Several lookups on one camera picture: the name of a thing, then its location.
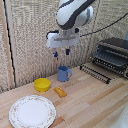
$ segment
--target wall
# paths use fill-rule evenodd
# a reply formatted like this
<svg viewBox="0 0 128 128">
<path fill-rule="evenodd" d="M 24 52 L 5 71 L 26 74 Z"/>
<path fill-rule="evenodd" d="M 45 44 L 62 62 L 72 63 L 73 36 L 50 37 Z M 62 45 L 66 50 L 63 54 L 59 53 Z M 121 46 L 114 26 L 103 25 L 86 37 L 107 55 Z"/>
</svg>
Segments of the wall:
<svg viewBox="0 0 128 128">
<path fill-rule="evenodd" d="M 3 2 L 0 0 L 0 93 L 14 88 L 14 77 Z"/>
</svg>

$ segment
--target orange object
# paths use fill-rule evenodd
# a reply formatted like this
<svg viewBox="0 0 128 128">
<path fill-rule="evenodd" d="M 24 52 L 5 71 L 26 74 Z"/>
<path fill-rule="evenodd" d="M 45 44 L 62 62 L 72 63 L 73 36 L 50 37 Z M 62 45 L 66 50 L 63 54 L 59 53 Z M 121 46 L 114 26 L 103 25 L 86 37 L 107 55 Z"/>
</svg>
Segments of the orange object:
<svg viewBox="0 0 128 128">
<path fill-rule="evenodd" d="M 60 86 L 55 87 L 54 91 L 59 95 L 60 98 L 67 96 L 67 93 Z"/>
</svg>

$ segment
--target yellow bowl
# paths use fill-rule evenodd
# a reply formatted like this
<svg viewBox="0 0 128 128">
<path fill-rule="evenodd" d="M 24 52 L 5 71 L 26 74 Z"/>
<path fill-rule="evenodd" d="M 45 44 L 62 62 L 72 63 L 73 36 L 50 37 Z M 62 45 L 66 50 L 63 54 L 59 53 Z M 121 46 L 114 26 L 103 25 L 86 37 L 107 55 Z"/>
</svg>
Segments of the yellow bowl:
<svg viewBox="0 0 128 128">
<path fill-rule="evenodd" d="M 51 82 L 46 78 L 39 78 L 34 81 L 34 84 L 37 91 L 46 92 L 49 90 Z"/>
</svg>

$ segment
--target wooden table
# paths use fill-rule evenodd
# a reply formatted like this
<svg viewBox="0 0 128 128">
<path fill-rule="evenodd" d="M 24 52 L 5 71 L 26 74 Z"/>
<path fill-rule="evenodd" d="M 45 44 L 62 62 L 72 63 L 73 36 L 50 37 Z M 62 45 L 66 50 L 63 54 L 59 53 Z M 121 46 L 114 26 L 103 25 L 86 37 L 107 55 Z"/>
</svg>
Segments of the wooden table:
<svg viewBox="0 0 128 128">
<path fill-rule="evenodd" d="M 51 88 L 38 92 L 34 83 L 24 85 L 0 95 L 0 128 L 13 128 L 9 122 L 9 110 L 20 98 L 39 95 L 48 98 L 56 108 L 56 119 L 50 128 L 109 128 L 128 101 L 128 79 L 116 78 L 109 85 L 89 74 L 72 69 L 73 76 L 67 82 L 59 82 L 57 74 L 48 77 Z M 61 86 L 64 98 L 53 90 Z"/>
</svg>

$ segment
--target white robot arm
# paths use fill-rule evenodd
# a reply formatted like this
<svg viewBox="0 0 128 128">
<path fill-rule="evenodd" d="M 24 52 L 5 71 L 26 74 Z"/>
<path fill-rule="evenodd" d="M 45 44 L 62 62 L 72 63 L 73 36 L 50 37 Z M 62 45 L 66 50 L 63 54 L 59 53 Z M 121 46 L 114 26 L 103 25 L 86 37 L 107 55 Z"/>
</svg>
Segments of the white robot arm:
<svg viewBox="0 0 128 128">
<path fill-rule="evenodd" d="M 47 34 L 46 46 L 58 48 L 76 45 L 79 42 L 79 26 L 89 23 L 93 8 L 89 5 L 95 0 L 60 0 L 56 21 L 60 30 Z"/>
</svg>

